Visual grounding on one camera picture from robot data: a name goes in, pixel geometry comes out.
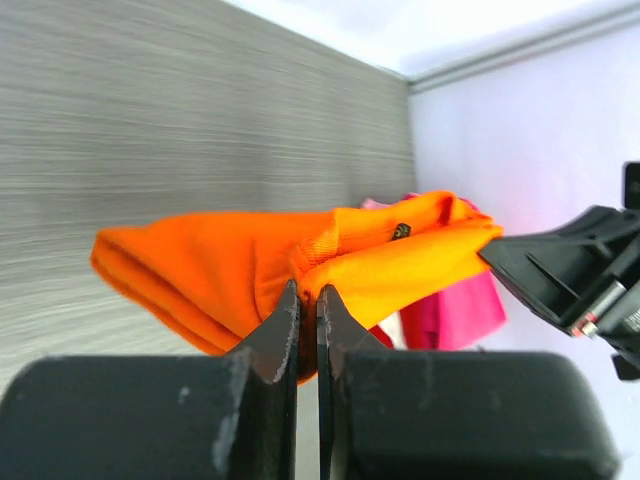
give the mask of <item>orange towel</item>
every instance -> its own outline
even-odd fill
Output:
[[[303,305],[333,284],[370,328],[486,271],[476,252],[501,233],[455,195],[434,192],[383,210],[192,213],[107,228],[91,265],[200,350],[222,354],[274,310],[292,277]]]

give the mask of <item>pink fabric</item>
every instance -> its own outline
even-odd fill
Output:
[[[404,199],[415,196],[417,194],[409,193]],[[362,204],[366,209],[387,206],[370,198]],[[490,273],[468,278],[423,298],[402,309],[400,315],[407,346],[411,349],[459,350],[497,330],[506,321]]]

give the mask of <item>orange cloth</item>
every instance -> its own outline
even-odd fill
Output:
[[[391,241],[398,224],[410,235]],[[371,328],[488,267],[476,252],[502,234],[448,192],[382,210],[192,213],[98,232],[91,265],[118,292],[209,354],[222,354],[275,309],[294,278],[303,305],[333,284]]]

